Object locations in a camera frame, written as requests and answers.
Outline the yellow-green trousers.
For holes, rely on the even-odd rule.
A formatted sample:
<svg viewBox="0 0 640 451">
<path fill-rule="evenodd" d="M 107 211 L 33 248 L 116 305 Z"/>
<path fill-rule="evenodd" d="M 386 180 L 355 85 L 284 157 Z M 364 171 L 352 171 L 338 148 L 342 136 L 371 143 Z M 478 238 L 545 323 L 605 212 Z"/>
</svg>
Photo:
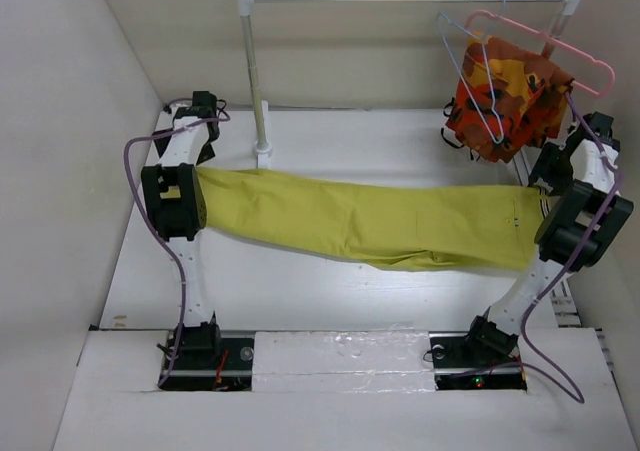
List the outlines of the yellow-green trousers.
<svg viewBox="0 0 640 451">
<path fill-rule="evenodd" d="M 525 269 L 542 196 L 506 185 L 395 188 L 200 168 L 211 228 L 383 270 Z"/>
</svg>

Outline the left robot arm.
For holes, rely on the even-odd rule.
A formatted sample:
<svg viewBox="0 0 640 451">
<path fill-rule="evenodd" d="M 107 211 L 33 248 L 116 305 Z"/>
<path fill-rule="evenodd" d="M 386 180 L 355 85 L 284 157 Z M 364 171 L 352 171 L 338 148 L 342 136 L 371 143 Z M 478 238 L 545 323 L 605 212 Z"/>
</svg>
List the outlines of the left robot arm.
<svg viewBox="0 0 640 451">
<path fill-rule="evenodd" d="M 158 161 L 141 171 L 147 219 L 178 260 L 184 293 L 179 323 L 160 347 L 168 358 L 168 369 L 191 360 L 208 368 L 222 358 L 220 330 L 204 283 L 200 238 L 207 224 L 207 206 L 196 172 L 197 165 L 215 156 L 212 143 L 220 135 L 222 109 L 209 91 L 195 91 L 184 104 L 166 105 L 171 126 L 153 133 Z"/>
</svg>

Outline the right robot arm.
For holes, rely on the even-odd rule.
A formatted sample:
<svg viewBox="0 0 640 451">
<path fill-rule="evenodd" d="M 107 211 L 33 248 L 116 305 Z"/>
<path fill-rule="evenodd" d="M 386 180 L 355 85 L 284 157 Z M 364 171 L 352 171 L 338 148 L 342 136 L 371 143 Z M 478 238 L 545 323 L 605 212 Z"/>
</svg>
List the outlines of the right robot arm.
<svg viewBox="0 0 640 451">
<path fill-rule="evenodd" d="M 634 210 L 620 196 L 620 141 L 614 118 L 593 112 L 577 119 L 562 146 L 547 143 L 529 175 L 555 203 L 536 232 L 534 258 L 508 293 L 474 319 L 459 349 L 469 365 L 502 364 L 523 334 L 543 294 L 565 275 L 595 265 Z"/>
</svg>

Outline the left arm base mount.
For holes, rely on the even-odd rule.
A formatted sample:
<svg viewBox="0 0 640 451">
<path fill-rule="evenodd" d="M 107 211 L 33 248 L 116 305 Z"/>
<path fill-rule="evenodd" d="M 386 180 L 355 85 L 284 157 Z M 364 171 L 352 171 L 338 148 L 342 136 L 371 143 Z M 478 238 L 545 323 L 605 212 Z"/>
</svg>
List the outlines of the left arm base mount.
<svg viewBox="0 0 640 451">
<path fill-rule="evenodd" d="M 164 354 L 158 379 L 163 391 L 250 391 L 254 333 L 223 332 L 218 351 L 195 336 L 182 337 L 174 367 L 168 373 L 174 339 L 158 345 Z"/>
</svg>

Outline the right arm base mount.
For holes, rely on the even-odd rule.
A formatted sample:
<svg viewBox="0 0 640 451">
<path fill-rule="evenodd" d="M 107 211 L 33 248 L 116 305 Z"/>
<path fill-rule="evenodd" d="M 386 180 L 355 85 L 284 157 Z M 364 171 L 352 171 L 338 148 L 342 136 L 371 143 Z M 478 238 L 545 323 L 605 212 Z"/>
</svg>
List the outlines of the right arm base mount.
<svg viewBox="0 0 640 451">
<path fill-rule="evenodd" d="M 430 332 L 423 360 L 432 365 L 437 391 L 527 390 L 518 348 L 504 354 L 464 332 Z"/>
</svg>

